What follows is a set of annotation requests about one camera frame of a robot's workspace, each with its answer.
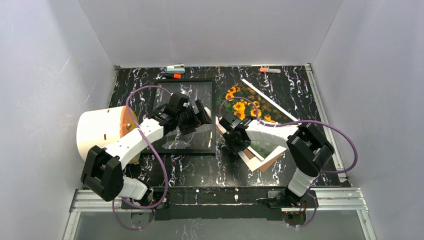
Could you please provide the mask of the brown backing board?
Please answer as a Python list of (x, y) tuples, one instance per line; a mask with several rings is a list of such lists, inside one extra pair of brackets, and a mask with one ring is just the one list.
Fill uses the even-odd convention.
[(285, 150), (282, 147), (277, 147), (269, 155), (263, 158), (252, 153), (249, 149), (245, 149), (244, 151), (240, 151), (238, 155), (247, 165), (249, 170), (251, 170), (252, 172), (255, 170), (260, 170), (263, 173), (269, 167), (271, 167), (271, 165), (274, 164), (274, 162), (279, 157), (283, 155), (284, 151)]

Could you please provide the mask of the black picture frame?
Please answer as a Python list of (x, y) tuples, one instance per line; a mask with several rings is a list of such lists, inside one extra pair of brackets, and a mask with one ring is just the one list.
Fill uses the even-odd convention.
[[(170, 91), (183, 92), (189, 96), (192, 104), (201, 100), (204, 107), (210, 110), (212, 120), (215, 119), (215, 81), (211, 78), (186, 78), (186, 79), (160, 79), (155, 81), (160, 86)], [(193, 154), (214, 155), (216, 147), (216, 131), (212, 124), (205, 124), (186, 135), (180, 130), (168, 133), (166, 136), (152, 143), (160, 154)]]

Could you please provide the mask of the white mat board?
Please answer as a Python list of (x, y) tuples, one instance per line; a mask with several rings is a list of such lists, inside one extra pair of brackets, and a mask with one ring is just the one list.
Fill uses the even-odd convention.
[[(237, 96), (252, 101), (258, 108), (258, 115), (263, 121), (288, 123), (297, 120), (246, 79), (242, 79), (230, 87), (225, 96), (219, 98), (217, 103), (220, 104), (223, 99), (226, 100)], [(221, 116), (225, 113), (230, 113), (241, 120), (247, 117), (256, 117), (255, 108), (244, 99), (231, 99), (224, 103), (221, 110)], [(252, 141), (249, 147), (237, 154), (251, 171), (260, 170), (265, 172), (286, 150), (287, 148), (280, 145)]]

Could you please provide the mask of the sunflower photo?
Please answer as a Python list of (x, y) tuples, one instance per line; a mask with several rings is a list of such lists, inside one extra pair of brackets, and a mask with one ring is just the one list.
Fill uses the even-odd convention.
[(216, 94), (215, 104), (220, 116), (230, 113), (243, 121), (250, 117), (259, 117), (262, 121), (273, 124), (298, 120), (245, 79), (227, 87), (221, 86)]

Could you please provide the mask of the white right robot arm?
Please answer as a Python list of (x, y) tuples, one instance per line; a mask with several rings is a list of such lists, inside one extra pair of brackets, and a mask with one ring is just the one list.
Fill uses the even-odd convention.
[(240, 119), (227, 113), (219, 118), (218, 128), (234, 154), (247, 149), (253, 141), (289, 150), (296, 164), (296, 171), (285, 190), (290, 197), (303, 197), (335, 152), (332, 144), (312, 123), (279, 126), (252, 117)]

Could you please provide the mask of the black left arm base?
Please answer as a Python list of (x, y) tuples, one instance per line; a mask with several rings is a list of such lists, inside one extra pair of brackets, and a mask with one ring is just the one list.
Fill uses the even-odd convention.
[[(140, 206), (152, 206), (155, 205), (164, 194), (164, 187), (154, 187), (147, 190), (146, 194), (142, 197), (141, 200), (136, 200), (132, 198), (127, 198), (126, 201), (122, 200), (120, 207), (122, 209), (135, 209), (140, 210)], [(153, 210), (164, 210), (170, 207), (171, 203), (170, 192), (167, 191), (165, 198), (161, 203), (154, 207)]]

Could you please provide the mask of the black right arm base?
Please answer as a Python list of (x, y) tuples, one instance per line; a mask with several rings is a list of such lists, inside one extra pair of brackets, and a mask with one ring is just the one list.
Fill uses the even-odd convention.
[(271, 209), (295, 208), (301, 211), (304, 208), (313, 207), (316, 197), (314, 190), (307, 191), (303, 196), (297, 196), (287, 189), (270, 190), (262, 202)]

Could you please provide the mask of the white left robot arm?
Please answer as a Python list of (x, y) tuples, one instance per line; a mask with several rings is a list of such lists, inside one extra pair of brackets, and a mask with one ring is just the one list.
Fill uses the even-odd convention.
[(131, 160), (176, 129), (186, 135), (212, 122), (212, 112), (201, 100), (191, 103), (188, 95), (173, 93), (167, 103), (157, 106), (125, 136), (105, 146), (92, 144), (80, 181), (106, 202), (117, 197), (142, 200), (150, 191), (148, 185), (123, 173)]

